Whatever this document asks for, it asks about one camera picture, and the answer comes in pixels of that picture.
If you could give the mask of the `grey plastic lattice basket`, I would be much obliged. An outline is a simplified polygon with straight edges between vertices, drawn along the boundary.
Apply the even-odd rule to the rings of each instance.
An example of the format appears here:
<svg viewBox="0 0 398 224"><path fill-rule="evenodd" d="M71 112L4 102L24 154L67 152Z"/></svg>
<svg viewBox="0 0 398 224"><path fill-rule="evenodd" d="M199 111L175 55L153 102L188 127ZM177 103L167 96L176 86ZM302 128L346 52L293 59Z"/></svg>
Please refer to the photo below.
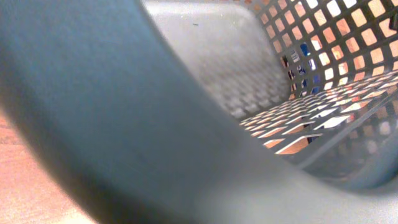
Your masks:
<svg viewBox="0 0 398 224"><path fill-rule="evenodd" d="M1 103L98 222L397 222L396 1L2 1Z"/></svg>

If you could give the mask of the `blue Kleenex tissue pack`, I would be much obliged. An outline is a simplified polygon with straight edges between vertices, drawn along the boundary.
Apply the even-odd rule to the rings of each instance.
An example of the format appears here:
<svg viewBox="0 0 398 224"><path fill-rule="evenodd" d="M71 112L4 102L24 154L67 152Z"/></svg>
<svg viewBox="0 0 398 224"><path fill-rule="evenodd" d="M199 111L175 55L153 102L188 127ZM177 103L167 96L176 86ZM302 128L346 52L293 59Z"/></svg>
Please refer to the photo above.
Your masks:
<svg viewBox="0 0 398 224"><path fill-rule="evenodd" d="M304 42L289 51L290 60L287 62L288 77L292 81L291 91L300 96L317 92L312 88L319 83L315 70L318 68L310 46Z"/></svg>

